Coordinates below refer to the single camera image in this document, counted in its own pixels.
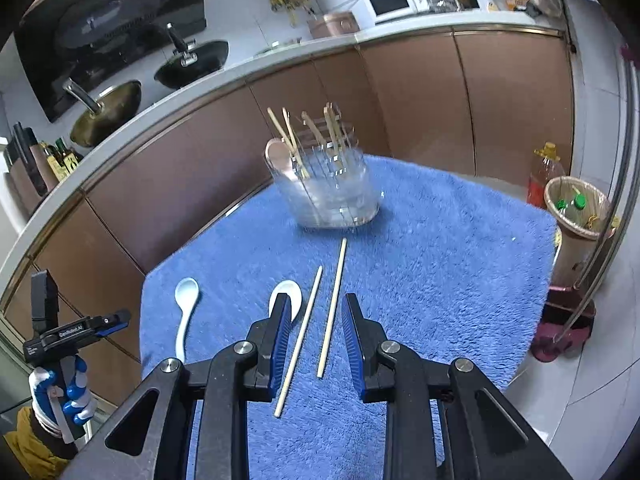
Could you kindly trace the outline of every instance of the green bottle cap in trash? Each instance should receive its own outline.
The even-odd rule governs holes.
[[[575,204],[575,208],[578,211],[582,211],[584,209],[584,207],[587,205],[587,199],[582,193],[580,193],[580,194],[575,196],[574,204]]]

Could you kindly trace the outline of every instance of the glove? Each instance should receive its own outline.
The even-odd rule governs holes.
[[[80,356],[75,356],[76,371],[66,389],[66,396],[70,399],[62,406],[62,411],[67,415],[73,415],[74,422],[82,426],[95,414],[97,401],[91,391],[86,387],[86,363]],[[51,407],[51,399],[63,397],[62,389],[54,384],[56,373],[37,367],[29,375],[31,397],[33,397],[33,413],[40,425],[47,433],[58,438],[62,437],[62,431],[56,422],[56,417]]]

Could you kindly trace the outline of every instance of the trash can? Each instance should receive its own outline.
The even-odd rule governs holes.
[[[586,197],[584,217],[591,219],[588,228],[571,222],[556,207],[559,200],[570,203],[576,190]],[[546,184],[545,204],[562,231],[562,246],[554,266],[551,285],[573,286],[596,247],[600,231],[604,228],[610,207],[609,199],[588,182],[572,176],[559,176]]]

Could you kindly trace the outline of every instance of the screw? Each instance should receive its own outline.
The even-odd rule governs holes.
[[[384,341],[380,347],[385,354],[395,354],[400,351],[400,343],[396,341]]]
[[[253,349],[254,344],[250,341],[240,341],[234,345],[234,352],[240,355],[248,354]]]
[[[456,359],[456,368],[459,372],[470,372],[474,369],[474,364],[469,359]]]
[[[175,372],[180,367],[180,361],[175,357],[169,357],[160,363],[160,369],[165,374]]]

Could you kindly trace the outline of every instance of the person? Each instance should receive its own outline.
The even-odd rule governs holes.
[[[86,363],[80,356],[75,356],[75,360],[76,371],[66,389],[70,400],[62,409],[73,415],[75,424],[82,426],[94,416],[97,401],[87,388]],[[16,430],[0,438],[2,478],[58,478],[78,452],[75,443],[64,443],[62,430],[56,423],[50,399],[61,397],[63,392],[54,386],[55,380],[55,372],[41,367],[29,376],[31,406],[18,412]]]

